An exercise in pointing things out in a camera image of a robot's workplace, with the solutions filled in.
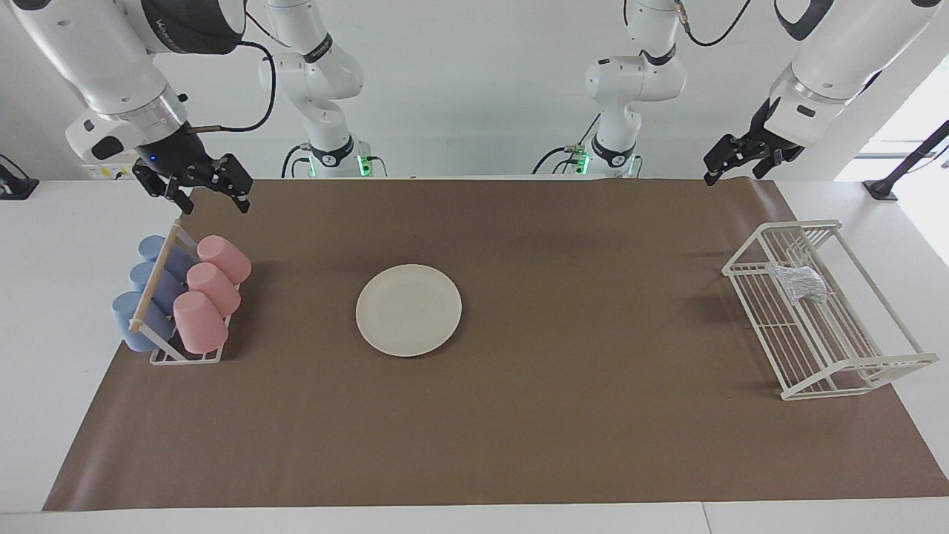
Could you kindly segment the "brown table mat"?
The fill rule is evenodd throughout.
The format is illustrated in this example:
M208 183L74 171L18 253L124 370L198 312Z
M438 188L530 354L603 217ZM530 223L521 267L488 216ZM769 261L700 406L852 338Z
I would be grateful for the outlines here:
M184 220L250 257L216 364L119 347L45 500L116 508L893 499L949 480L884 386L784 401L721 274L771 182L260 180ZM460 289L453 337L358 332L394 265Z

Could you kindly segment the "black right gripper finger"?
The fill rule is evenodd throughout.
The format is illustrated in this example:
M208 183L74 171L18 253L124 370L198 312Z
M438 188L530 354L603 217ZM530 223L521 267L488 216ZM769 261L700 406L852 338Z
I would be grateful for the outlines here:
M194 203L190 197L180 189L179 180L177 180L176 177L165 180L148 165L134 165L133 175L150 196L163 197L163 199L176 204L183 215L191 215L193 213Z
M216 191L230 197L242 214L247 214L251 204L248 199L254 179L238 161L237 156L226 154L216 159Z

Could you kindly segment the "cream round plate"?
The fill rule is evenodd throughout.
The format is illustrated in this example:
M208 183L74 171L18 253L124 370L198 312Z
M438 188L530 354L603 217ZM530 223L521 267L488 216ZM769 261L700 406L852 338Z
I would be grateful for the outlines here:
M460 327L457 284L429 265L394 265L373 276L358 295L354 317L370 347L397 358L437 351Z

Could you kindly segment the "pink plastic cup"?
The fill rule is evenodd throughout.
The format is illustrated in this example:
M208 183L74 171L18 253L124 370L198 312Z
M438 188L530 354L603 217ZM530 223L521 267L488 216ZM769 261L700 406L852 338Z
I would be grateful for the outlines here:
M203 355L221 349L228 329L216 306L206 294L187 291L173 302L173 318L184 349Z
M197 254L203 263L216 265L234 286L244 283L252 272L252 263L236 245L219 234L210 234L197 243Z
M186 274L191 291L203 293L217 308L221 317L230 317L241 304L237 287L220 267L213 263L197 263Z

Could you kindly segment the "black stand with clamp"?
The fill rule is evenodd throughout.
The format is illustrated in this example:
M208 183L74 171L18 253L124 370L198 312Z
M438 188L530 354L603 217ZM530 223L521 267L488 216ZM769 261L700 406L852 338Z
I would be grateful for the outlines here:
M894 193L898 181L907 174L922 170L940 156L949 153L949 119L946 119L933 133L923 139L916 148L882 179L862 182L865 192L877 202L898 202Z

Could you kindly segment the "white cup holder rack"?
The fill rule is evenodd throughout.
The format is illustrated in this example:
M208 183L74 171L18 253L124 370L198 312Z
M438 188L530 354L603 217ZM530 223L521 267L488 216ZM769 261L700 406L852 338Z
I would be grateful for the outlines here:
M133 311L132 317L128 319L129 334L141 334L152 342L153 351L149 352L148 361L153 366L186 366L218 363L223 359L226 347L225 345L221 345L218 349L212 352L206 352L206 354L191 354L183 349L182 341L177 342L176 345L172 342L178 332L175 317L172 317L172 315L166 317L166 321L172 325L171 334L167 339L160 335L159 332L152 328L152 325L147 322L148 312L157 305L153 301L153 295L155 294L157 286L159 286L159 281L162 280L162 270L164 270L173 248L177 245L195 260L199 257L197 254L196 240L184 230L182 224L182 217L177 217L171 223L170 229L164 237L164 242L159 250L159 254L155 259L156 266L150 271L142 295L140 295L138 303L136 304L135 311Z

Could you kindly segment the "white wall socket box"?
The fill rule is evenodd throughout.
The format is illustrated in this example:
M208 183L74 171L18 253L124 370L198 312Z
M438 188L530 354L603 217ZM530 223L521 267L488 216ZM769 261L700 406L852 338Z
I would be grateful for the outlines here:
M82 163L80 166L85 176L92 180L136 179L132 162Z

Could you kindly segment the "blue plastic cup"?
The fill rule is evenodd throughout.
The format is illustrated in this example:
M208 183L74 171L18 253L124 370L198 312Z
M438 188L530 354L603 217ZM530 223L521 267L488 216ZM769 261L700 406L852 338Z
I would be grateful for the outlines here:
M157 261L159 253L164 247L165 237L159 236L159 234L152 234L152 236L145 237L140 240L138 246L139 256L145 261ZM179 243L175 241L173 246L166 257L164 263L164 269L169 271L180 283L185 283L187 280L188 271L196 264L196 261L192 257L192 254Z
M175 300L186 293L187 289L169 270L156 267L155 261L145 261L133 267L129 274L129 281L133 290L142 293L152 274L155 273L157 273L156 286L153 288L151 300L166 317L170 317L173 314Z
M131 321L142 295L141 291L126 291L118 295L111 304L111 311L116 325L122 332L123 340L129 349L140 354L157 349L157 345L142 332L130 332ZM149 301L147 305L145 324L165 341L169 341L173 337L173 332L175 332L173 322L163 314L162 309L153 301Z

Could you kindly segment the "black table clamp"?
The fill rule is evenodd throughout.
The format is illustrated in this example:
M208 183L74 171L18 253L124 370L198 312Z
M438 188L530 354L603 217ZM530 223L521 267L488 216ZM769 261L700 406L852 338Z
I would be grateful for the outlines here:
M0 153L0 200L26 200L39 183L13 159Z

